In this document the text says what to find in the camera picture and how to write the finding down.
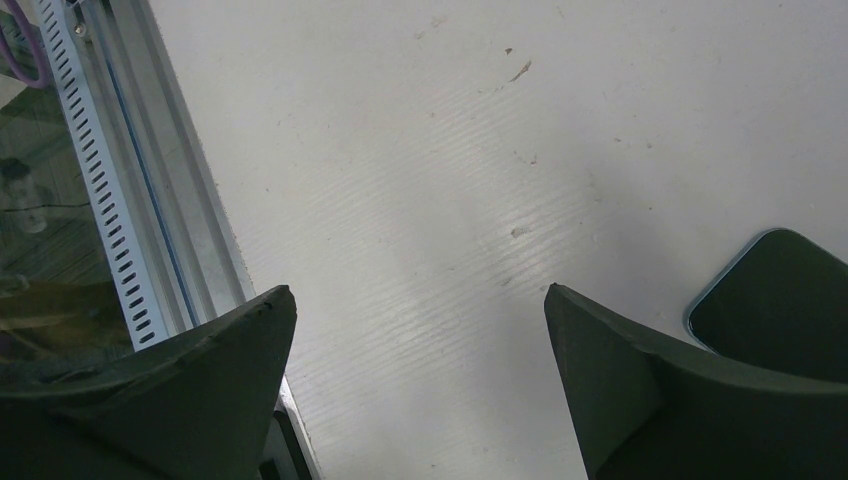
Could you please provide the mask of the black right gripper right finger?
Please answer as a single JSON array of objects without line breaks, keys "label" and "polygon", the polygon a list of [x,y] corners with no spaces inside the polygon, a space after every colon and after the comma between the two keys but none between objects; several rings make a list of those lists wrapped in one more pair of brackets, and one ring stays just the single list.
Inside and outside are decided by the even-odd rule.
[{"label": "black right gripper right finger", "polygon": [[591,479],[843,479],[847,387],[710,353],[559,284],[544,313]]}]

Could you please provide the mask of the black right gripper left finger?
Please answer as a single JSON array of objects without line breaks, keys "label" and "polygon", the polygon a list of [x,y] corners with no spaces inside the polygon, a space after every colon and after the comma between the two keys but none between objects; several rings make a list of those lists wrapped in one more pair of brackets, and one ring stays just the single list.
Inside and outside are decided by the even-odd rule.
[{"label": "black right gripper left finger", "polygon": [[2,477],[294,477],[277,405],[296,322],[279,285],[135,353],[4,365]]}]

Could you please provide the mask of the black phone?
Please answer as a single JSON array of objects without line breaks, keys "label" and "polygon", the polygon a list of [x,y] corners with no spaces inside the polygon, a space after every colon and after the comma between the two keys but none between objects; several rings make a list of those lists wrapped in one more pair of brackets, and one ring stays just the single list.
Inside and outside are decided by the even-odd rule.
[{"label": "black phone", "polygon": [[707,349],[758,367],[847,380],[847,264],[800,233],[755,236],[685,313]]}]

